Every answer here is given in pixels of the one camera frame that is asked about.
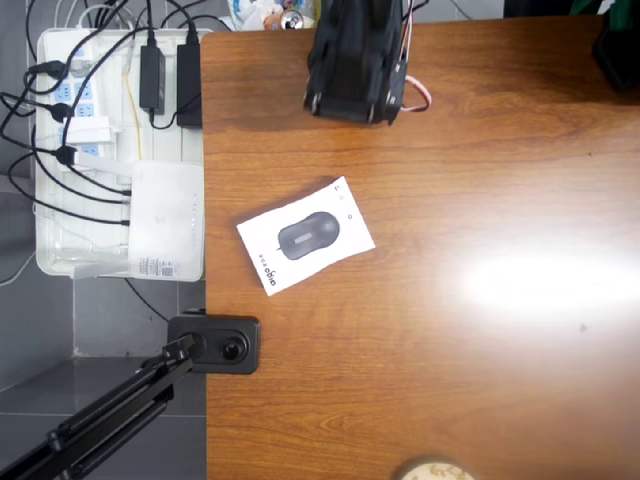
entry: outlet socket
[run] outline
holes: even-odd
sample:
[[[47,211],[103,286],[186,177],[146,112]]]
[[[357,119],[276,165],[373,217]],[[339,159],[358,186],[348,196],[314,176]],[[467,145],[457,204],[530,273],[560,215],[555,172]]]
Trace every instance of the outlet socket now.
[[[95,157],[100,156],[100,150],[98,148],[98,145],[83,145],[80,150],[83,153],[86,153],[88,155],[93,155]]]
[[[80,92],[81,87],[82,87],[82,83],[76,83],[74,85],[76,96],[78,96],[78,93]],[[82,90],[82,96],[80,96],[80,100],[91,100],[92,98],[93,96],[91,94],[91,83],[87,83],[87,86],[84,87],[84,90]]]
[[[53,92],[53,97],[56,100],[56,103],[68,103],[71,101],[71,85],[68,83],[63,83],[58,87],[58,89]]]
[[[93,105],[90,103],[81,103],[76,108],[76,117],[93,117]]]

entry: mouse box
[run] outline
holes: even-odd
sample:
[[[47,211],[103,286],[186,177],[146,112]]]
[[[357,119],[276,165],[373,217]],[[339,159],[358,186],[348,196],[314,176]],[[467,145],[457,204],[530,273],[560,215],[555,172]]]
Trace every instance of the mouse box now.
[[[375,248],[344,177],[238,225],[238,232],[269,296]]]

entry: black power adapter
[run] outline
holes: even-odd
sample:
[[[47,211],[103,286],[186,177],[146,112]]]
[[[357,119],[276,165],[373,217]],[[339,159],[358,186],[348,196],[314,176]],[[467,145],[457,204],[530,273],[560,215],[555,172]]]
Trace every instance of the black power adapter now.
[[[150,115],[164,114],[165,58],[153,32],[140,49],[140,108]]]
[[[177,62],[178,126],[202,128],[202,86],[200,83],[200,42],[198,34],[189,31],[187,43],[178,45]]]

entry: desk surface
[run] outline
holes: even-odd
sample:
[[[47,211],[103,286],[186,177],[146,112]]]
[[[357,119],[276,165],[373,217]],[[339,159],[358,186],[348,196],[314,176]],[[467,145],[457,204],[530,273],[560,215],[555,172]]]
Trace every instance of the desk surface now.
[[[209,478],[638,478],[640,114],[599,28],[418,26],[434,106],[391,128],[302,111],[311,31],[206,37],[207,310],[263,326],[208,378]],[[377,248],[267,297],[236,225],[340,175]]]

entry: computer mouse image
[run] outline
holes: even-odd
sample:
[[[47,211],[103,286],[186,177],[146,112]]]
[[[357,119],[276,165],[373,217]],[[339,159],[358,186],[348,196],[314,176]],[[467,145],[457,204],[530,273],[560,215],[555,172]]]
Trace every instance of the computer mouse image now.
[[[305,255],[327,248],[340,235],[340,223],[330,213],[316,212],[304,220],[280,230],[280,249],[289,260],[299,260]]]

